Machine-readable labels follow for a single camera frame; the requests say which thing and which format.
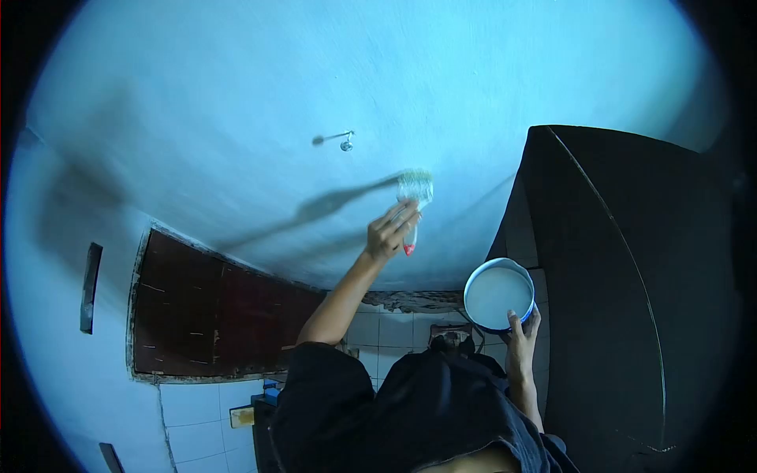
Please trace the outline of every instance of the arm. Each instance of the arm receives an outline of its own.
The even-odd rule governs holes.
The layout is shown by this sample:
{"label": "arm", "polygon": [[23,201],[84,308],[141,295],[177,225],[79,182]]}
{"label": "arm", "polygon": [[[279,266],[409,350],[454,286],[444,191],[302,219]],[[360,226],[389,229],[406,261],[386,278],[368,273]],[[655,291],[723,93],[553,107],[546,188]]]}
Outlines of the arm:
{"label": "arm", "polygon": [[539,406],[536,402],[536,384],[534,383],[532,368],[536,334],[539,331],[539,324],[541,324],[541,314],[536,306],[534,306],[534,312],[531,315],[531,326],[527,333],[524,333],[520,317],[512,310],[507,311],[512,334],[509,341],[506,340],[508,346],[505,370],[510,381],[510,400],[543,434],[544,426],[541,423]]}
{"label": "arm", "polygon": [[418,223],[418,202],[401,201],[368,225],[368,244],[334,291],[305,322],[297,344],[336,345],[347,333],[355,311],[384,265],[402,248],[402,237]]}

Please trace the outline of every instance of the dark fabric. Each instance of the dark fabric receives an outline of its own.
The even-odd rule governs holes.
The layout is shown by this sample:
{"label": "dark fabric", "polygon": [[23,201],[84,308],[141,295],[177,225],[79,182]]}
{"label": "dark fabric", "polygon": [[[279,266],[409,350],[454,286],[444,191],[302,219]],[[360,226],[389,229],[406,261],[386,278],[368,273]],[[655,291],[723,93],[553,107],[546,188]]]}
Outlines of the dark fabric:
{"label": "dark fabric", "polygon": [[502,366],[500,366],[500,364],[497,363],[497,361],[491,356],[482,355],[480,353],[473,353],[472,355],[468,355],[468,358],[486,366],[491,370],[491,374],[497,376],[498,378],[507,378],[507,375],[505,375],[505,370],[503,370]]}
{"label": "dark fabric", "polygon": [[374,394],[359,360],[302,344],[270,429],[279,461],[287,472],[417,471],[499,444],[523,473],[577,471],[486,364],[431,350],[408,354]]}
{"label": "dark fabric", "polygon": [[562,438],[557,437],[555,434],[544,434],[544,435],[546,435],[547,438],[550,439],[552,441],[552,443],[554,443],[555,446],[561,452],[563,452],[563,453],[567,453],[568,452],[567,447],[565,446],[565,441]]}

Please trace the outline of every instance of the sleeve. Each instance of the sleeve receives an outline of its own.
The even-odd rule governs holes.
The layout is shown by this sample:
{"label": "sleeve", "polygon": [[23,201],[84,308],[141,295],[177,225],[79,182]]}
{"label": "sleeve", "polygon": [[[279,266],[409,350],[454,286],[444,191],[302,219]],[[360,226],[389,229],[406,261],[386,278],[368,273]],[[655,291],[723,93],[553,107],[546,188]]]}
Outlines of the sleeve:
{"label": "sleeve", "polygon": [[358,359],[328,344],[297,346],[270,427],[279,463],[286,471],[327,469],[348,449],[374,396]]}
{"label": "sleeve", "polygon": [[562,473],[578,473],[578,468],[568,458],[565,442],[555,434],[540,434],[544,448],[547,449],[550,460],[550,470]]}

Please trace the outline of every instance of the wall tile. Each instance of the wall tile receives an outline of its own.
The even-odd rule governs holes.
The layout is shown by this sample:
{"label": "wall tile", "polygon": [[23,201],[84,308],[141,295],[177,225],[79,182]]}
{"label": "wall tile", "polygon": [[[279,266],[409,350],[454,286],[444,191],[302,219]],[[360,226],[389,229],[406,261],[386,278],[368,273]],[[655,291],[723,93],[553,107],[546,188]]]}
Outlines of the wall tile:
{"label": "wall tile", "polygon": [[176,463],[177,473],[220,473],[222,471],[228,471],[226,455],[223,453],[190,462]]}
{"label": "wall tile", "polygon": [[541,314],[541,324],[539,325],[539,333],[537,339],[549,338],[550,336],[550,304],[543,302],[538,304],[539,313]]}
{"label": "wall tile", "polygon": [[255,394],[263,393],[263,380],[233,381],[218,385],[218,394],[221,405],[221,418],[229,418],[229,409],[249,406],[250,398]]}
{"label": "wall tile", "polygon": [[545,409],[547,408],[547,396],[549,395],[550,385],[550,370],[546,369],[541,372],[534,373],[534,383],[536,384],[537,403],[539,405],[539,413],[542,420],[544,420]]}
{"label": "wall tile", "polygon": [[364,302],[361,302],[360,305],[357,306],[357,312],[379,313],[379,312],[383,312],[383,310],[384,310],[383,305],[373,306],[369,303],[364,303]]}
{"label": "wall tile", "polygon": [[229,464],[229,473],[257,471],[255,449],[252,445],[226,452],[226,462]]}
{"label": "wall tile", "polygon": [[510,259],[537,259],[534,230],[528,226],[508,228],[505,230],[507,256]]}
{"label": "wall tile", "polygon": [[188,462],[223,453],[221,422],[227,421],[168,427],[168,443],[173,461]]}
{"label": "wall tile", "polygon": [[[481,333],[486,337],[486,340],[488,341],[489,337],[497,337],[496,335],[487,334],[484,331],[481,331]],[[481,344],[481,342],[484,340],[484,338],[478,334],[478,332],[473,329],[473,344],[475,345],[476,349],[478,349],[478,345]]]}
{"label": "wall tile", "polygon": [[447,325],[444,322],[445,313],[414,313],[413,314],[413,346],[417,349],[428,347],[428,337],[431,335],[431,325]]}
{"label": "wall tile", "polygon": [[505,369],[505,356],[507,355],[507,345],[505,344],[486,345],[484,347],[484,355],[491,356],[497,361],[497,363],[500,364],[500,366],[502,366],[502,369]]}
{"label": "wall tile", "polygon": [[442,314],[442,317],[448,325],[458,325],[468,323],[468,319],[456,310]]}
{"label": "wall tile", "polygon": [[531,279],[534,281],[534,300],[537,303],[547,302],[549,297],[547,295],[547,276],[544,274],[544,270],[532,269],[528,274],[531,275]]}
{"label": "wall tile", "polygon": [[400,309],[389,310],[385,308],[383,305],[381,305],[380,307],[381,307],[381,313],[403,313],[402,310]]}
{"label": "wall tile", "polygon": [[378,348],[378,378],[384,379],[392,365],[398,359],[407,355],[411,348],[379,347]]}
{"label": "wall tile", "polygon": [[366,367],[368,376],[377,378],[379,372],[379,351],[376,347],[358,347],[360,349],[359,360]]}
{"label": "wall tile", "polygon": [[220,419],[218,384],[161,384],[160,403],[166,427]]}
{"label": "wall tile", "polygon": [[358,312],[347,329],[347,342],[350,345],[379,345],[379,314]]}
{"label": "wall tile", "polygon": [[232,428],[231,419],[221,422],[221,435],[226,452],[252,445],[252,427]]}
{"label": "wall tile", "polygon": [[486,345],[500,345],[505,343],[499,335],[484,333]]}
{"label": "wall tile", "polygon": [[544,371],[550,368],[550,339],[536,338],[536,347],[534,348],[534,373]]}
{"label": "wall tile", "polygon": [[507,209],[503,218],[505,230],[528,227],[531,228],[531,211],[528,208],[528,198],[522,179],[516,179],[507,201]]}
{"label": "wall tile", "polygon": [[413,314],[383,313],[378,321],[380,347],[413,346]]}
{"label": "wall tile", "polygon": [[523,266],[526,269],[528,269],[528,268],[535,268],[536,266],[539,266],[539,259],[538,258],[533,258],[533,257],[522,258],[522,257],[518,257],[518,258],[510,258],[510,259],[514,260],[516,263],[518,263],[519,265]]}

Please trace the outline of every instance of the hand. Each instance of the hand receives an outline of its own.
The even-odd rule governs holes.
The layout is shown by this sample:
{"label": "hand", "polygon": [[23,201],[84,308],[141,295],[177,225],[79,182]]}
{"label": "hand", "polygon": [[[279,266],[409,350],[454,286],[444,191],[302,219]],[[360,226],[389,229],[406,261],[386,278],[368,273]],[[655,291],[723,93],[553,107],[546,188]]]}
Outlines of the hand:
{"label": "hand", "polygon": [[510,321],[512,333],[505,335],[502,339],[507,344],[507,356],[505,357],[505,372],[508,378],[513,381],[524,381],[532,379],[534,376],[534,347],[536,346],[536,335],[539,332],[541,324],[541,314],[539,309],[534,305],[531,317],[526,323],[528,327],[525,332],[521,326],[520,317],[514,310],[507,311],[507,319]]}
{"label": "hand", "polygon": [[406,199],[397,202],[387,213],[368,225],[368,244],[363,252],[375,262],[385,264],[400,251],[402,238],[410,233],[420,218],[418,201]]}

